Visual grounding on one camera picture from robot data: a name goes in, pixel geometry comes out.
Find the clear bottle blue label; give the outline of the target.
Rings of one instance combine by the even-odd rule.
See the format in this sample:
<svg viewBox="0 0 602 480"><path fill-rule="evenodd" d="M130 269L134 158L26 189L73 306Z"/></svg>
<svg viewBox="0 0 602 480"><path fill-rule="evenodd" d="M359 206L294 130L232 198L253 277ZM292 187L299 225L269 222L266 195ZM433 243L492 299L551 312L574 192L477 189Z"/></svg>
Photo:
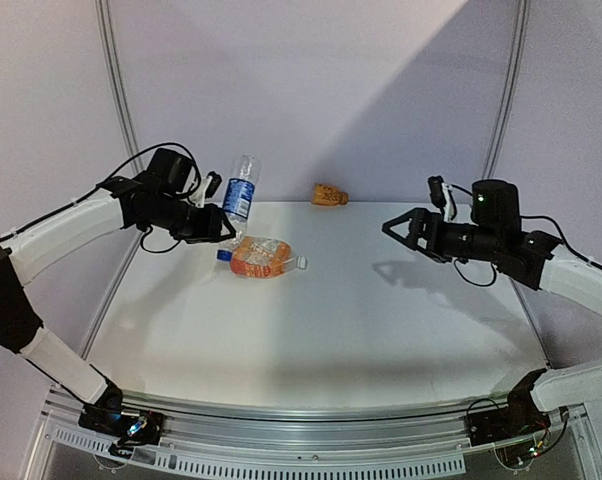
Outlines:
<svg viewBox="0 0 602 480"><path fill-rule="evenodd" d="M260 173L260 160L253 155L242 154L236 159L228 179L222 209L236 232L235 243L240 242L246 233Z"/></svg>

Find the blue bottle cap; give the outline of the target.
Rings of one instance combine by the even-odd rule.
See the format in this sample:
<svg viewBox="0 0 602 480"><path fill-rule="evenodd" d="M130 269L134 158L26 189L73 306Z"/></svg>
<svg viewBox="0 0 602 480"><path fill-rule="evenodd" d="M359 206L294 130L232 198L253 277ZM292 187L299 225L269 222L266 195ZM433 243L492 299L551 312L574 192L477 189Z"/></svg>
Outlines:
<svg viewBox="0 0 602 480"><path fill-rule="evenodd" d="M217 251L217 259L223 262L230 262L233 256L233 252L231 250L218 250Z"/></svg>

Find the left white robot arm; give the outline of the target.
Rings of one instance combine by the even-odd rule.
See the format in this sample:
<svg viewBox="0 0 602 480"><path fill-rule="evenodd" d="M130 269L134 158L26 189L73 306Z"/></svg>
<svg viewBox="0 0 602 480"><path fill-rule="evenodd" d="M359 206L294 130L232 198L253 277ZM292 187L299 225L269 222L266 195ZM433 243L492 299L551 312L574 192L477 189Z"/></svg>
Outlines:
<svg viewBox="0 0 602 480"><path fill-rule="evenodd" d="M222 178L203 176L183 146L150 147L149 166L132 178L113 171L89 192L0 237L0 346L23 358L79 400L109 434L129 426L121 390L46 327L36 309L51 309L49 277L37 301L31 284L81 248L129 228L166 231L177 244L221 243L235 237L229 217L210 203Z"/></svg>

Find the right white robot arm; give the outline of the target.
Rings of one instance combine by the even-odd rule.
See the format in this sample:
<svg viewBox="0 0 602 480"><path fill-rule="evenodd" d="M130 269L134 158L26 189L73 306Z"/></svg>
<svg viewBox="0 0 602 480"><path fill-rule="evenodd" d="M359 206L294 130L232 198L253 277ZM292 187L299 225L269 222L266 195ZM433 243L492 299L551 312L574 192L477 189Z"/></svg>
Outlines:
<svg viewBox="0 0 602 480"><path fill-rule="evenodd" d="M522 227L517 187L504 180L473 183L471 220L456 222L451 185L428 180L433 210L414 208L382 225L384 234L439 264L476 260L535 291L577 303L602 317L602 264L577 252L562 232ZM602 400L602 358L528 373L508 393L498 427L518 436L542 414Z"/></svg>

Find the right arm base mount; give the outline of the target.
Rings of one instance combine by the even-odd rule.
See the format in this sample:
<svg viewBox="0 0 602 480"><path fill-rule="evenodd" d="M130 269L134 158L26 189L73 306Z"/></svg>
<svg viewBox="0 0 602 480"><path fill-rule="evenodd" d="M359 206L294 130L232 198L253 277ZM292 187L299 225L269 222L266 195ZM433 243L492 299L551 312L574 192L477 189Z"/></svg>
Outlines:
<svg viewBox="0 0 602 480"><path fill-rule="evenodd" d="M560 407L561 428L553 437L550 415L519 394L510 395L503 406L489 397L476 399L466 408L464 418L470 445L492 445L496 459L513 470L529 466L558 446L568 421L567 408Z"/></svg>

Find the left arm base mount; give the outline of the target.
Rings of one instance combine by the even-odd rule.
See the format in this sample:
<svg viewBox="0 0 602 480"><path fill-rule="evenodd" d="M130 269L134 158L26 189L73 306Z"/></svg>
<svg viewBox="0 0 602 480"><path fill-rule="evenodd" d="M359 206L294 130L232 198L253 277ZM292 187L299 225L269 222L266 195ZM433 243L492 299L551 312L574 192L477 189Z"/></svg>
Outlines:
<svg viewBox="0 0 602 480"><path fill-rule="evenodd" d="M86 430L114 437L108 453L125 459L130 459L137 447L158 445L164 423L164 414L126 409L118 398L85 404L78 420L78 425Z"/></svg>

